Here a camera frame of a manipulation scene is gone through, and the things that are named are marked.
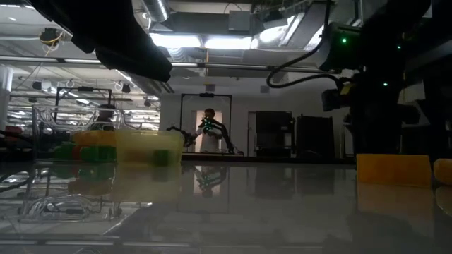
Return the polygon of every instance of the wall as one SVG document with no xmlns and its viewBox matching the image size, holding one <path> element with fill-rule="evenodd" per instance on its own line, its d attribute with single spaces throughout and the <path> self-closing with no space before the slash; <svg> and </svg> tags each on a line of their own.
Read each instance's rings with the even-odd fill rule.
<svg viewBox="0 0 452 254">
<path fill-rule="evenodd" d="M 290 80 L 300 78 L 303 75 L 290 73 Z M 240 150 L 246 152 L 248 112 L 249 111 L 291 111 L 294 117 L 300 114 L 306 116 L 333 117 L 336 157 L 340 154 L 340 133 L 344 115 L 348 109 L 337 109 L 331 112 L 323 112 L 321 93 L 327 89 L 334 88 L 334 83 L 330 80 L 311 80 L 294 87 L 279 90 L 277 96 L 250 97 L 248 95 L 233 95 L 232 100 L 232 142 Z M 214 101 L 209 102 L 204 98 L 193 97 L 190 101 L 190 109 L 204 110 L 212 107 L 214 109 L 223 107 Z M 223 120 L 228 115 L 227 110 L 221 109 Z M 160 129 L 165 130 L 169 126 L 179 126 L 180 95 L 166 95 L 161 98 Z"/>
</svg>

